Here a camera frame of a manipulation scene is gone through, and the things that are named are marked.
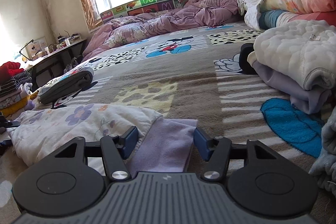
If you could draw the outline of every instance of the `pink comforter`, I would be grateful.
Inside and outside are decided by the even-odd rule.
[[[237,0],[189,0],[183,8],[112,19],[94,34],[83,52],[83,61],[156,35],[234,22],[237,11]]]

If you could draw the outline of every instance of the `metal screw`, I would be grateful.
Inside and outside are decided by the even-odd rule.
[[[111,174],[112,178],[117,179],[117,180],[122,180],[128,178],[128,173],[122,170],[119,171],[114,171]]]
[[[219,173],[217,171],[207,171],[203,174],[206,179],[215,180],[219,178]]]

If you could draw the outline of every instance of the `lavender cloth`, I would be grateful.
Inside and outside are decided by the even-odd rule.
[[[325,90],[319,86],[314,87],[312,90],[303,90],[289,76],[277,72],[258,61],[254,61],[252,67],[267,85],[289,94],[292,106],[304,113],[312,114],[319,112],[322,105],[331,95],[330,90]]]
[[[126,166],[139,171],[182,172],[188,163],[197,120],[157,119]]]

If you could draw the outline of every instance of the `white floral cloth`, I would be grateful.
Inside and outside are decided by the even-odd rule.
[[[131,126],[136,126],[139,132],[135,153],[159,117],[162,114],[144,107],[107,104],[68,106],[23,112],[17,119],[21,125],[8,130],[8,134],[17,156],[30,166],[75,137],[84,137],[87,142],[99,141],[106,135],[122,135]],[[98,165],[101,161],[90,164],[95,169],[100,167]]]

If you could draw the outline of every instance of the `wooden desk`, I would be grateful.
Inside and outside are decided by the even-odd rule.
[[[72,43],[70,46],[66,46],[64,48],[61,48],[59,50],[56,50],[54,52],[52,52],[49,55],[43,56],[42,59],[36,63],[33,67],[29,68],[27,71],[31,72],[31,78],[33,80],[33,86],[31,88],[31,90],[34,92],[35,90],[37,90],[39,88],[39,86],[36,83],[36,77],[38,75],[40,75],[41,73],[45,72],[45,71],[49,71],[50,77],[53,76],[53,71],[51,70],[51,68],[57,64],[60,64],[62,67],[62,70],[65,69],[66,65],[64,64],[61,54],[64,52],[68,52],[68,54],[70,55],[70,58],[73,59],[74,58],[74,53],[73,53],[73,48],[77,45],[82,44],[82,48],[80,50],[80,54],[83,53],[83,51],[85,50],[86,46],[87,46],[87,38],[79,40],[77,42]],[[42,70],[37,70],[39,66],[41,66],[43,63],[52,60],[53,58],[56,59],[56,61],[54,63],[52,63],[51,65],[43,68]]]

